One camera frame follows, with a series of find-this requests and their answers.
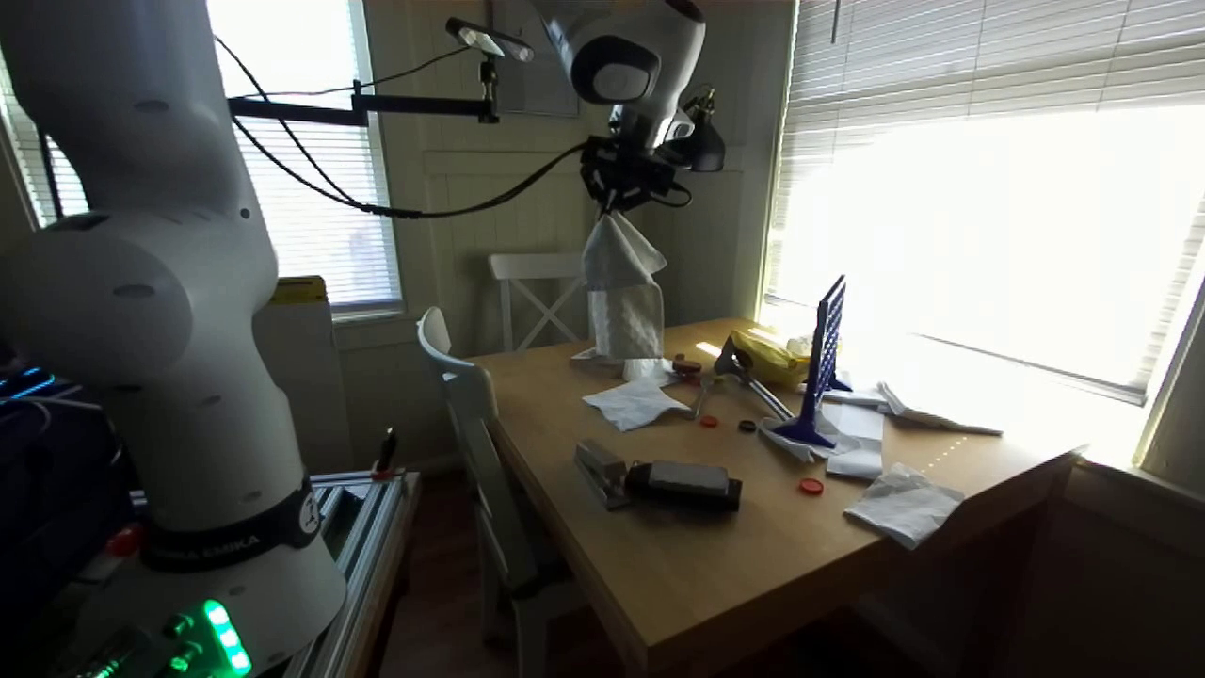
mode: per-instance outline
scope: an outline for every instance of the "blue object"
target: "blue object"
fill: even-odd
[[[817,432],[817,407],[826,391],[851,391],[845,380],[838,380],[838,341],[841,341],[841,318],[845,318],[845,277],[828,288],[828,295],[817,300],[817,329],[812,329],[812,363],[807,370],[804,407],[800,420],[779,427],[779,436],[834,447],[828,436]]]
[[[59,385],[59,377],[54,377],[54,372],[41,370],[41,366],[8,372],[8,377],[0,377],[0,403],[8,403],[8,401],[32,401],[32,396],[48,391],[48,388],[58,388],[58,385]]]

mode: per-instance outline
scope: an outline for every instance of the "paper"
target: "paper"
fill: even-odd
[[[863,501],[848,505],[845,513],[895,539],[905,549],[914,549],[951,520],[962,501],[964,494],[929,486],[923,474],[893,469],[868,486]]]
[[[933,427],[933,431],[962,431],[962,432],[986,432],[1002,436],[1002,420],[984,407],[984,396],[972,391],[938,391],[938,388],[900,388],[900,385],[879,385],[887,396],[887,407],[900,422]]]
[[[603,420],[614,422],[618,431],[641,431],[667,411],[691,411],[686,403],[669,401],[656,380],[629,380],[620,388],[607,388],[583,401],[600,407]]]
[[[779,422],[761,422],[758,427],[761,441],[774,447],[817,465],[826,460],[826,474],[841,480],[879,480],[882,474],[882,432],[887,432],[887,416],[851,407],[851,403],[821,403],[817,407],[817,432],[834,441],[834,447],[807,446],[796,436],[779,432]]]
[[[607,213],[583,245],[592,353],[600,363],[662,353],[662,290],[652,278],[667,257],[620,216]]]

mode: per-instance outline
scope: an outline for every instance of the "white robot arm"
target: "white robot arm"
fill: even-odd
[[[656,159],[698,131],[677,107],[703,46],[691,0],[538,0],[538,10],[575,90],[618,107],[607,151]],[[0,0],[0,51],[94,209],[5,253],[0,334],[100,391],[151,501],[145,562],[88,611],[74,653],[218,598],[245,663],[274,667],[339,614],[346,583],[317,539],[289,403],[251,341],[274,253],[231,131],[207,8]]]
[[[612,107],[612,131],[583,149],[583,186],[607,213],[677,205],[677,170],[721,170],[711,96],[686,97],[707,22],[693,0],[535,0],[548,37],[583,101]]]
[[[614,131],[656,151],[693,135],[681,90],[703,51],[691,0],[535,0],[575,96],[614,107]]]

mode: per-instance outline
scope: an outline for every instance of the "stapler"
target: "stapler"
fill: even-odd
[[[592,494],[607,513],[618,513],[629,505],[629,491],[627,491],[629,465],[618,460],[612,447],[587,436],[575,446],[574,469],[580,472],[580,480],[592,486]]]

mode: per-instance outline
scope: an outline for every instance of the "black object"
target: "black object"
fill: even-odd
[[[643,46],[603,36],[575,53],[574,90],[594,107],[629,107],[629,101],[641,101],[647,96],[647,88],[656,82],[656,66],[658,66],[656,53],[647,53]],[[614,88],[612,82],[614,68],[627,74],[643,73],[641,88],[633,78],[633,90],[627,90],[627,97],[618,97],[614,90],[600,90],[600,82]]]
[[[5,385],[0,628],[18,628],[133,520],[133,469],[108,420],[81,407],[84,396],[32,401],[69,391],[69,380],[27,370]]]
[[[289,107],[289,101],[268,101],[268,97],[231,97],[231,117],[271,117],[271,122],[304,122],[304,125],[344,125],[344,127],[366,127],[369,115],[421,115],[421,117],[480,117],[482,125],[496,125],[496,66],[507,59],[531,59],[531,46],[496,36],[462,20],[448,20],[448,36],[457,43],[482,51],[482,97],[403,97],[403,96],[366,96],[366,82],[354,78],[352,88],[352,110],[332,107]]]
[[[317,539],[317,530],[319,530],[319,509],[309,491],[309,480],[302,480],[302,491],[295,491],[268,513],[249,518],[241,524],[215,528],[215,530],[169,530],[148,520],[145,565],[162,572],[228,570],[256,553],[268,553],[271,545],[302,549],[304,543]]]
[[[627,491],[633,498],[656,498],[703,513],[736,513],[743,509],[743,484],[728,480],[725,469],[701,465],[635,465],[627,474]]]
[[[383,441],[379,441],[379,451],[378,451],[378,465],[373,465],[373,480],[387,480],[392,474],[392,457],[398,451],[398,432],[387,427],[383,431]]]

